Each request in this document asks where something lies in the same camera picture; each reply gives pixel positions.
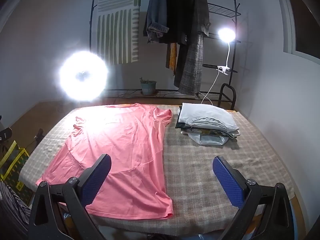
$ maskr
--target blue gripper pad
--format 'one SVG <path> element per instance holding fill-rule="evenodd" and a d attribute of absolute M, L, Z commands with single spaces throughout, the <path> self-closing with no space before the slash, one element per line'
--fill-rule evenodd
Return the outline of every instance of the blue gripper pad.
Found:
<path fill-rule="evenodd" d="M 102 154 L 91 168 L 79 177 L 77 195 L 83 207 L 93 202 L 111 169 L 111 157 Z"/>
<path fill-rule="evenodd" d="M 225 159 L 224 162 L 221 161 L 222 156 L 217 156 L 213 159 L 212 168 L 214 174 L 217 176 L 224 192 L 227 194 L 231 204 L 235 207 L 241 207 L 244 203 L 244 189 L 239 185 L 235 179 L 233 168 L 228 165 Z"/>

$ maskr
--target black blazer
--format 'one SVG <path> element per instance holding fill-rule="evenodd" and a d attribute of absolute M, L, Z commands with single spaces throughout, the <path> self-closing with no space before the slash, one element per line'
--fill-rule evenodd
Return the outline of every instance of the black blazer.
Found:
<path fill-rule="evenodd" d="M 188 19 L 188 0 L 167 0 L 168 32 L 160 38 L 160 43 L 187 44 L 191 21 Z"/>

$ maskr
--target green and white striped fabric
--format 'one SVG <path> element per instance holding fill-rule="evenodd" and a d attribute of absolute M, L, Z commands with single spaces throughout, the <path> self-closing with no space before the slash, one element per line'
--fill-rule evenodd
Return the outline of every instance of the green and white striped fabric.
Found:
<path fill-rule="evenodd" d="M 108 64 L 138 61 L 141 0 L 98 0 L 97 54 Z"/>

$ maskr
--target blue textured pad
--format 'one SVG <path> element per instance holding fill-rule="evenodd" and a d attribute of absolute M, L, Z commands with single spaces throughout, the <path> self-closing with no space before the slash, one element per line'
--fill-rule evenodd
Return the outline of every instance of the blue textured pad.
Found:
<path fill-rule="evenodd" d="M 83 186 L 80 201 L 82 206 L 90 205 L 98 194 L 103 182 L 111 169 L 111 157 L 105 155 L 99 165 L 93 170 Z"/>
<path fill-rule="evenodd" d="M 240 208 L 244 203 L 244 193 L 238 182 L 218 157 L 213 159 L 212 168 L 231 204 Z"/>

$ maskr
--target window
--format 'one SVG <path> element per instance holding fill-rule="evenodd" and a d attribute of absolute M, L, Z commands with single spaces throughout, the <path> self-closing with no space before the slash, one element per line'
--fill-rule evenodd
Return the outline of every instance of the window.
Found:
<path fill-rule="evenodd" d="M 279 0 L 284 23 L 284 52 L 320 64 L 318 0 Z"/>

